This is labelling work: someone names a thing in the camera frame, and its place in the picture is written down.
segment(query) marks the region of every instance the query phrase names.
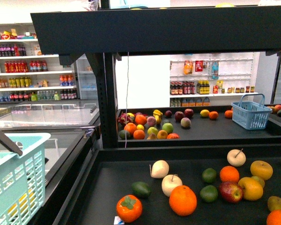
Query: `red apple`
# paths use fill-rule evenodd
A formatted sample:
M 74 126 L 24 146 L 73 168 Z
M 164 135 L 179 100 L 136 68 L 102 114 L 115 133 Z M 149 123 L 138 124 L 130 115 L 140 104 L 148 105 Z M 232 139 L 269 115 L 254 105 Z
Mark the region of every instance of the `red apple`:
M 185 115 L 185 117 L 187 117 L 187 118 L 192 118 L 192 116 L 193 116 L 193 110 L 192 109 L 185 109 L 184 110 L 184 115 Z
M 229 203 L 238 203 L 244 196 L 241 186 L 232 181 L 221 183 L 219 191 L 222 198 Z
M 164 113 L 165 117 L 166 118 L 171 118 L 172 116 L 172 111 L 171 110 L 167 110 L 165 113 Z
M 184 114 L 183 114 L 183 112 L 181 112 L 181 111 L 177 111 L 176 113 L 175 113 L 175 120 L 176 120 L 176 122 L 181 122 L 181 120 L 182 120 L 182 118 L 184 118 Z

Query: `black panel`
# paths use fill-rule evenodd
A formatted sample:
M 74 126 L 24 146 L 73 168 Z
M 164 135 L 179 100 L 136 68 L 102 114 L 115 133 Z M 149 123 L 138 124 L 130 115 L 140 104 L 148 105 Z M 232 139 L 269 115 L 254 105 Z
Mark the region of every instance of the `black panel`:
M 31 17 L 44 54 L 281 49 L 281 6 L 100 10 Z

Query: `light blue shopping basket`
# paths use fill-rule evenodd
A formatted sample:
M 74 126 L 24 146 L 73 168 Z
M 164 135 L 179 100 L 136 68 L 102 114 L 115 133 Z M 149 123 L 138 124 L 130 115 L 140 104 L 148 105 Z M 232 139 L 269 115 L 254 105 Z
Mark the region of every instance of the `light blue shopping basket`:
M 23 146 L 23 155 L 0 151 L 0 225 L 25 225 L 44 204 L 44 142 L 51 135 L 6 136 Z
M 244 97 L 261 95 L 260 103 L 243 101 Z M 271 108 L 264 106 L 265 96 L 263 94 L 246 94 L 240 102 L 233 102 L 232 120 L 247 130 L 265 129 Z

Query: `wire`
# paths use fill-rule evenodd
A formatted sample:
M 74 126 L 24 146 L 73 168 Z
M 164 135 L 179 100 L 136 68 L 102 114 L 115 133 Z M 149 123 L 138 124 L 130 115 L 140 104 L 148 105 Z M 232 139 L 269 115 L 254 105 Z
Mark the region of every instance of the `wire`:
M 126 125 L 127 125 L 127 108 L 128 108 L 128 85 L 129 85 L 129 52 L 127 53 L 127 89 L 126 89 Z M 125 148 L 127 147 L 127 131 L 125 132 Z

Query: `basket handle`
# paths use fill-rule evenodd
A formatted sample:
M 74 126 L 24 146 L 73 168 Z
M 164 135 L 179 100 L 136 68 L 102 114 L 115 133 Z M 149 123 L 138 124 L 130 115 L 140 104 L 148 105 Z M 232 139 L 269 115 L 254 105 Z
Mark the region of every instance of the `basket handle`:
M 241 106 L 242 105 L 242 101 L 243 101 L 243 98 L 244 97 L 246 97 L 246 96 L 253 96 L 253 95 L 262 95 L 262 99 L 261 99 L 261 101 L 259 102 L 259 106 L 261 106 L 261 104 L 263 103 L 263 107 L 264 107 L 264 102 L 265 102 L 265 99 L 266 99 L 266 97 L 264 96 L 264 94 L 244 94 L 242 97 L 241 97 L 241 99 L 240 99 L 240 101 L 239 101 L 239 103 L 238 103 L 238 106 Z
M 1 130 L 0 130 L 0 143 L 7 148 L 7 150 L 15 152 L 19 154 L 19 156 L 23 155 L 23 152 L 19 149 L 19 147 L 9 139 Z

